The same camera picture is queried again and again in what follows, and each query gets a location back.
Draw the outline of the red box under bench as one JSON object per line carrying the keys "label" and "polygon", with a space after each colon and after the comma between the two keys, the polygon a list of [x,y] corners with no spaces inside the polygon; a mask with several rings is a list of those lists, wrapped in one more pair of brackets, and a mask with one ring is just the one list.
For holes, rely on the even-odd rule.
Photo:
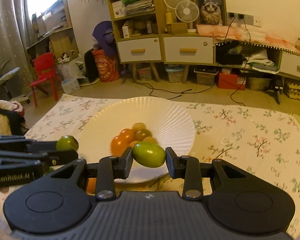
{"label": "red box under bench", "polygon": [[245,78],[236,74],[218,73],[217,86],[220,89],[245,90]]}

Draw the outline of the tan longan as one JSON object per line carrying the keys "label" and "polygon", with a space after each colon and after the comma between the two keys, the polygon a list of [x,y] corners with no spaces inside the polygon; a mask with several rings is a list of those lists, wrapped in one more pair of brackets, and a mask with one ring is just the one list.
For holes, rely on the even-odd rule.
{"label": "tan longan", "polygon": [[142,129],[146,129],[146,125],[142,122],[134,123],[132,126],[132,130],[136,133]]}

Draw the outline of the pink cloth on bench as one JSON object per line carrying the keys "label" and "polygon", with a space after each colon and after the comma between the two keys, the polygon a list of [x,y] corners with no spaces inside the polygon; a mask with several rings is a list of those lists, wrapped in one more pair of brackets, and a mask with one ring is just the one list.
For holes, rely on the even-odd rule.
{"label": "pink cloth on bench", "polygon": [[215,43],[239,41],[241,43],[256,44],[257,46],[276,48],[291,54],[300,55],[292,42],[275,33],[262,31],[258,27],[229,27],[221,25],[197,25],[198,34],[212,37]]}

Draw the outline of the small orange mandarin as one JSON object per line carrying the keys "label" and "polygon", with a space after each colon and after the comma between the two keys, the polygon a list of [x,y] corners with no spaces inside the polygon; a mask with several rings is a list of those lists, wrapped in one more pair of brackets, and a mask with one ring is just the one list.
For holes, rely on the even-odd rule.
{"label": "small orange mandarin", "polygon": [[89,178],[88,179],[86,193],[88,193],[88,194],[95,194],[95,191],[96,191],[96,182],[97,182],[96,178]]}

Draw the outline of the orange red drum bucket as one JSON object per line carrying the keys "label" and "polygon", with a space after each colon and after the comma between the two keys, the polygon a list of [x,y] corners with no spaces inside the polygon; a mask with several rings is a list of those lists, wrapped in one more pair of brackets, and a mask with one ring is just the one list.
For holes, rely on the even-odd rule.
{"label": "orange red drum bucket", "polygon": [[121,77],[120,64],[116,55],[107,56],[103,49],[92,50],[100,81],[112,82]]}

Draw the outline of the brown longan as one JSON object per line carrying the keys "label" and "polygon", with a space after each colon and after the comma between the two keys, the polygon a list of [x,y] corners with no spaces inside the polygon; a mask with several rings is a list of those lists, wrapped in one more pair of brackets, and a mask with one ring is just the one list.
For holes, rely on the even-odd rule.
{"label": "brown longan", "polygon": [[138,143],[139,143],[139,141],[132,141],[128,146],[133,148]]}

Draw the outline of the wooden cabinet white drawers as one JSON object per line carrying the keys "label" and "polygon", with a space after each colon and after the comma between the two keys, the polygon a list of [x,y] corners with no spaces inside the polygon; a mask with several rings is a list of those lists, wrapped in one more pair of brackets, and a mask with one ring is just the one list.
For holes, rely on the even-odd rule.
{"label": "wooden cabinet white drawers", "polygon": [[[137,65],[149,63],[155,80],[160,81],[156,63],[184,65],[182,83],[187,81],[191,65],[215,64],[215,46],[211,37],[198,33],[169,34],[166,32],[166,5],[164,0],[153,0],[154,10],[135,15],[115,17],[114,3],[122,0],[108,0],[113,33],[119,52],[120,62],[132,65],[133,80],[137,80]],[[128,21],[155,22],[153,33],[124,37],[122,27]]]}

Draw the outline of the purple plush toy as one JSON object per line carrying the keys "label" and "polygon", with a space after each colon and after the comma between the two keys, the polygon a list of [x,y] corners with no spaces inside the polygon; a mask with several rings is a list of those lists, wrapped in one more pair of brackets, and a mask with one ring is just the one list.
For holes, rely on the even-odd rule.
{"label": "purple plush toy", "polygon": [[116,43],[111,21],[102,21],[93,30],[93,37],[107,56],[116,54]]}

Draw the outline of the orange tomato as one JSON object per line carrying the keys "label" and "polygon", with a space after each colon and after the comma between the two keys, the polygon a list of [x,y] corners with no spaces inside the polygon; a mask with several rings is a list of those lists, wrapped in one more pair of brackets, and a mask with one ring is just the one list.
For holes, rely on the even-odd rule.
{"label": "orange tomato", "polygon": [[129,145],[131,142],[135,140],[135,132],[133,129],[125,128],[120,132],[119,138],[121,139],[122,142]]}
{"label": "orange tomato", "polygon": [[111,141],[110,151],[112,155],[120,157],[127,147],[128,143],[126,142],[126,140],[122,136],[117,135]]}

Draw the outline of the low wooden tv bench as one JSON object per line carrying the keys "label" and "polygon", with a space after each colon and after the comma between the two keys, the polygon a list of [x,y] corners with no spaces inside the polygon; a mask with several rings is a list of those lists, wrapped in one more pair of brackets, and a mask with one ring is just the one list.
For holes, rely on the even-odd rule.
{"label": "low wooden tv bench", "polygon": [[242,41],[216,42],[215,65],[300,79],[300,51]]}

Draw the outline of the brownish yellow tomato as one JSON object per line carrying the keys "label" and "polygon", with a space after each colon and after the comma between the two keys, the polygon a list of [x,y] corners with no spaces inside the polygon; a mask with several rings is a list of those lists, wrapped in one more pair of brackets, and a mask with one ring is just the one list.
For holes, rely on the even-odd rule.
{"label": "brownish yellow tomato", "polygon": [[152,137],[152,133],[147,129],[142,129],[135,133],[135,139],[137,141],[143,141],[145,137]]}

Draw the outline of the small dark green tomato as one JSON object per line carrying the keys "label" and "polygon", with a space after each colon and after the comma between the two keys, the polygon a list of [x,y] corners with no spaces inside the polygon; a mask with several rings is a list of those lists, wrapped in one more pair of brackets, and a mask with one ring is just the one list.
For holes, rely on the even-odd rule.
{"label": "small dark green tomato", "polygon": [[56,142],[57,151],[77,151],[79,143],[77,139],[71,135],[64,135]]}

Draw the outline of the white desk fan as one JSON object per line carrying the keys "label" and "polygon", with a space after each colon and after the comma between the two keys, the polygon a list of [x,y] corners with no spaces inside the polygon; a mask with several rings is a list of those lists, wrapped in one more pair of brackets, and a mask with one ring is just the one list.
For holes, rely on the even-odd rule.
{"label": "white desk fan", "polygon": [[187,24],[188,33],[197,33],[197,28],[193,26],[193,23],[199,17],[199,8],[193,1],[180,1],[175,7],[175,14],[181,22]]}

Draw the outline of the framed cat picture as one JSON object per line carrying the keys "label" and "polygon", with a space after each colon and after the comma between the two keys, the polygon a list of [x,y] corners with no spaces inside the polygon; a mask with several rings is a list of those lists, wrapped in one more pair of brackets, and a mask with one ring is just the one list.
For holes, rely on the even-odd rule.
{"label": "framed cat picture", "polygon": [[225,0],[192,0],[199,8],[196,25],[227,25]]}

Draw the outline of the yellow-brown longan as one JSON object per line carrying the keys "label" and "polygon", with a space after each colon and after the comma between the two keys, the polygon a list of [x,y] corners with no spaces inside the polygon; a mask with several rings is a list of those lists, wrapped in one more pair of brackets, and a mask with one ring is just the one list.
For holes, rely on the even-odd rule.
{"label": "yellow-brown longan", "polygon": [[145,138],[143,139],[143,141],[144,141],[144,142],[152,142],[152,143],[155,143],[155,144],[158,143],[157,140],[156,140],[154,137],[145,137]]}

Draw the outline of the large green oval tomato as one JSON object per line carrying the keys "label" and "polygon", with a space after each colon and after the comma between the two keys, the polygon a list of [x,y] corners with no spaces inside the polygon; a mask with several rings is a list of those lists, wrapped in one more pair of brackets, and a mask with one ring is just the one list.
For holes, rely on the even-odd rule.
{"label": "large green oval tomato", "polygon": [[159,145],[142,141],[133,147],[133,158],[144,167],[158,168],[165,163],[166,153]]}

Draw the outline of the white ribbed plate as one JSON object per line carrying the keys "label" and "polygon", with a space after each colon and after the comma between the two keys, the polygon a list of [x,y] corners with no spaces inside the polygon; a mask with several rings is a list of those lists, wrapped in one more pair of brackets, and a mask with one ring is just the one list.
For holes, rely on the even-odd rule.
{"label": "white ribbed plate", "polygon": [[114,103],[94,115],[83,128],[79,156],[87,163],[120,156],[136,143],[173,148],[178,156],[189,154],[195,139],[193,120],[173,101],[137,97]]}

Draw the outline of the red plastic chair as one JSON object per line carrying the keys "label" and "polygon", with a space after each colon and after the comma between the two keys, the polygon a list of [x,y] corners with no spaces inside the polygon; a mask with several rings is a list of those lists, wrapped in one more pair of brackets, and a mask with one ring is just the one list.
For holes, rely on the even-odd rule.
{"label": "red plastic chair", "polygon": [[35,88],[44,94],[48,92],[41,87],[42,83],[49,82],[51,84],[52,94],[55,101],[58,101],[58,94],[55,87],[55,82],[60,83],[60,79],[57,76],[56,64],[53,53],[45,53],[35,58],[33,61],[34,70],[37,74],[37,80],[31,82],[30,87],[32,89],[33,101],[35,107],[38,107]]}

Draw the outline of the floral tablecloth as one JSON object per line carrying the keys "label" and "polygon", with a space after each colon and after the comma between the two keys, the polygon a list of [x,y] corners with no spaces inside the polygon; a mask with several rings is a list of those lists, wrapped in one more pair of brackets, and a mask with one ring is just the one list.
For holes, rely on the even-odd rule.
{"label": "floral tablecloth", "polygon": [[221,158],[283,189],[294,200],[288,233],[300,239],[300,118],[278,111],[173,102],[153,97],[126,100],[63,95],[26,137],[57,140],[72,135],[79,156],[96,163],[110,155],[123,129],[144,123],[159,145],[202,163]]}

